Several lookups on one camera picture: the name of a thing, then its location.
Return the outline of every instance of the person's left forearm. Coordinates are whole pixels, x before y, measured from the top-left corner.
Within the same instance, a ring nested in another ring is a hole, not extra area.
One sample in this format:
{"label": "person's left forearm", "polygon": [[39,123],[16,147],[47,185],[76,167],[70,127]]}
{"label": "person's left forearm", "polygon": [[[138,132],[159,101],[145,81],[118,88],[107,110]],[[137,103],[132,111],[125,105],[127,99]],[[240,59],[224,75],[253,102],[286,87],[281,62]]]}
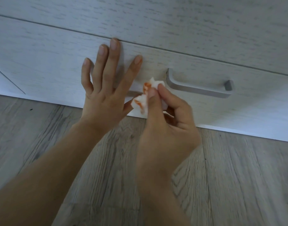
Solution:
{"label": "person's left forearm", "polygon": [[0,225],[51,225],[103,134],[82,122],[75,124],[60,142],[3,187]]}

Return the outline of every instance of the diagonal line on drawer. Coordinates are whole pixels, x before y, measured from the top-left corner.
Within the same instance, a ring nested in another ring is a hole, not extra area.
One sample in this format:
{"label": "diagonal line on drawer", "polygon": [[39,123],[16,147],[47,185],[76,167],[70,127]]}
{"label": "diagonal line on drawer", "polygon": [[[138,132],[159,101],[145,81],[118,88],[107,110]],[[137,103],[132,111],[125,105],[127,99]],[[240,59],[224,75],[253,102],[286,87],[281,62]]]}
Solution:
{"label": "diagonal line on drawer", "polygon": [[[111,37],[107,37],[107,36],[101,36],[101,35],[96,35],[96,34],[87,33],[87,32],[80,32],[80,31],[73,30],[73,29],[67,29],[67,28],[62,28],[62,27],[58,27],[58,26],[54,26],[54,25],[38,23],[38,22],[25,20],[25,19],[20,19],[20,18],[16,18],[16,17],[5,16],[5,15],[2,15],[2,14],[0,14],[0,16],[1,17],[5,17],[5,18],[9,18],[9,19],[13,19],[13,20],[19,20],[19,21],[24,21],[24,22],[28,22],[28,23],[38,24],[38,25],[42,25],[42,26],[52,27],[52,28],[56,28],[56,29],[67,30],[67,31],[77,32],[77,33],[86,34],[86,35],[92,35],[92,36],[96,36],[96,37],[100,37],[100,38],[104,38],[104,39],[111,39]],[[129,42],[129,41],[126,41],[126,40],[121,40],[121,39],[119,39],[119,41],[122,41],[122,42],[125,42],[125,43],[129,43],[129,44],[135,44],[135,45],[143,46],[143,47],[147,47],[147,48],[153,48],[153,49],[159,49],[159,50],[162,50],[162,51],[174,52],[176,54],[188,55],[188,56],[191,56],[191,57],[200,58],[200,59],[204,59],[204,60],[211,60],[211,61],[215,61],[215,62],[218,62],[218,63],[229,64],[229,65],[232,65],[232,66],[245,67],[245,68],[250,68],[250,69],[253,69],[253,70],[261,70],[261,71],[266,71],[266,72],[273,73],[273,74],[280,74],[280,75],[288,76],[288,74],[284,74],[284,73],[280,73],[280,72],[276,72],[276,71],[271,71],[271,70],[266,70],[266,69],[262,69],[262,68],[250,67],[250,66],[246,66],[246,65],[230,63],[230,62],[221,61],[221,60],[217,60],[217,59],[206,58],[206,57],[203,57],[203,56],[191,55],[191,54],[186,54],[186,53],[182,53],[182,52],[178,52],[178,51],[172,51],[172,50],[168,50],[168,49],[164,49],[164,48],[157,48],[157,47],[154,47],[154,46],[137,44],[137,43],[134,43],[134,42]]]}
{"label": "diagonal line on drawer", "polygon": [[4,74],[3,74],[3,72],[1,72],[0,71],[0,73],[6,78],[6,79],[8,79],[14,86],[16,86],[21,92],[23,92],[24,94],[26,94],[21,88],[19,88],[14,82],[12,82],[7,76],[5,76]]}

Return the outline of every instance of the person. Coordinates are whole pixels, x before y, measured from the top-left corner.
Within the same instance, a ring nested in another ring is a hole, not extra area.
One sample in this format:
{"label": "person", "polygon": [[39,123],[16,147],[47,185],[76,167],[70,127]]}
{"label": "person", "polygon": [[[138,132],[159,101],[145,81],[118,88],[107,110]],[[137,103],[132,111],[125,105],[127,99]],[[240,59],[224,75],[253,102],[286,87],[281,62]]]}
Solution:
{"label": "person", "polygon": [[[135,57],[113,89],[120,43],[101,45],[97,60],[85,58],[81,83],[86,97],[80,120],[54,147],[0,189],[0,225],[51,225],[74,178],[99,140],[131,110],[124,104],[143,59]],[[161,84],[148,93],[148,119],[140,137],[136,182],[146,225],[190,225],[173,194],[171,176],[200,144],[191,107]],[[162,98],[168,105],[161,108]]]}

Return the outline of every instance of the forearm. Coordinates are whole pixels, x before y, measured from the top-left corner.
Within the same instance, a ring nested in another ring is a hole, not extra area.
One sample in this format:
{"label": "forearm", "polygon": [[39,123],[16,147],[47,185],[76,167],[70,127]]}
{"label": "forearm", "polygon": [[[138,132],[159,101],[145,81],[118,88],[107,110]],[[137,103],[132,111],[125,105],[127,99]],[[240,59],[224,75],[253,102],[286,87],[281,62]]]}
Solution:
{"label": "forearm", "polygon": [[74,125],[66,137],[0,190],[0,225],[50,225],[100,138],[89,127]]}
{"label": "forearm", "polygon": [[190,226],[169,184],[142,192],[140,195],[147,226]]}

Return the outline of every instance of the metal handle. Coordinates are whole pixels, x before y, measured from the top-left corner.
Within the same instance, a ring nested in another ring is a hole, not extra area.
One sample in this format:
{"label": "metal handle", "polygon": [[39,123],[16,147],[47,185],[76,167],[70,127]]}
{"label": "metal handle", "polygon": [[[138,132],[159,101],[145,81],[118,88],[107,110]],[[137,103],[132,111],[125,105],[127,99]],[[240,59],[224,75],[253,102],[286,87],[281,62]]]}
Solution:
{"label": "metal handle", "polygon": [[212,96],[216,98],[228,98],[234,93],[235,87],[232,80],[228,80],[224,83],[224,89],[213,89],[204,86],[191,85],[187,83],[181,83],[173,79],[173,70],[168,68],[166,72],[166,82],[168,86],[172,89],[198,93],[202,95]]}

